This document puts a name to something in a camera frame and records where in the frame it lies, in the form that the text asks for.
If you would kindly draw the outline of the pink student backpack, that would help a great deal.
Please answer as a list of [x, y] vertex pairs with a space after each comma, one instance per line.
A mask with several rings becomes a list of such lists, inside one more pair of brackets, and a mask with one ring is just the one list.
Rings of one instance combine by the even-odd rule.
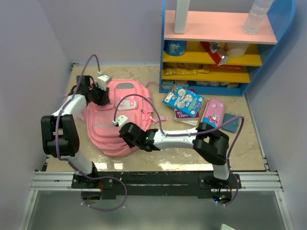
[[157, 122], [153, 118], [153, 108], [135, 94], [149, 100], [152, 97], [149, 89], [136, 80], [114, 79], [108, 88], [110, 103], [104, 106], [89, 103], [84, 109], [78, 109], [73, 117], [86, 123], [88, 137], [100, 152], [111, 157], [125, 156], [138, 148], [129, 147], [119, 137], [119, 127], [112, 123], [114, 113], [124, 115], [141, 129], [148, 130]]

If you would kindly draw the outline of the pink pencil case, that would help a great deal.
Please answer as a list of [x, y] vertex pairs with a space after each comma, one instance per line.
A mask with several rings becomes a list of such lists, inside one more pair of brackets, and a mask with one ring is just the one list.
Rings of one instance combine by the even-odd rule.
[[213, 127], [218, 127], [222, 124], [224, 110], [225, 104], [223, 101], [215, 98], [209, 99], [200, 122], [207, 123]]

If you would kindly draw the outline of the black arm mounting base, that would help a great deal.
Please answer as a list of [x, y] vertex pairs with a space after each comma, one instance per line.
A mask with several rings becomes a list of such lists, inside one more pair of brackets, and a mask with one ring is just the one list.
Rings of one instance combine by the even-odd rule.
[[117, 196], [196, 196], [228, 201], [231, 192], [242, 187], [238, 174], [227, 181], [214, 179], [212, 171], [98, 172], [100, 180], [74, 175], [71, 186], [102, 192], [103, 199]]

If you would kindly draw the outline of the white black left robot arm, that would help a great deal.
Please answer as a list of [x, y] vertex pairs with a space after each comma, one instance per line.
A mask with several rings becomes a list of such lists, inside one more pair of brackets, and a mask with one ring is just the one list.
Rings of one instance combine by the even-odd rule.
[[77, 85], [67, 95], [66, 102], [52, 115], [41, 118], [44, 153], [66, 162], [89, 188], [99, 184], [95, 164], [80, 151], [80, 140], [75, 119], [89, 103], [106, 105], [110, 102], [107, 85], [112, 78], [100, 73], [96, 80], [91, 76], [78, 76]]

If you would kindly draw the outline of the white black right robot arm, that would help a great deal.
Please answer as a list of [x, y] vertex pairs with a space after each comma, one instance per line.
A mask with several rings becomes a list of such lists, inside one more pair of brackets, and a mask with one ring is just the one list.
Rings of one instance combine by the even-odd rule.
[[217, 187], [225, 188], [231, 182], [227, 163], [229, 136], [207, 123], [200, 123], [197, 128], [163, 132], [159, 129], [144, 131], [128, 122], [120, 127], [119, 136], [130, 148], [138, 147], [146, 152], [171, 148], [195, 150], [213, 165], [213, 181]]

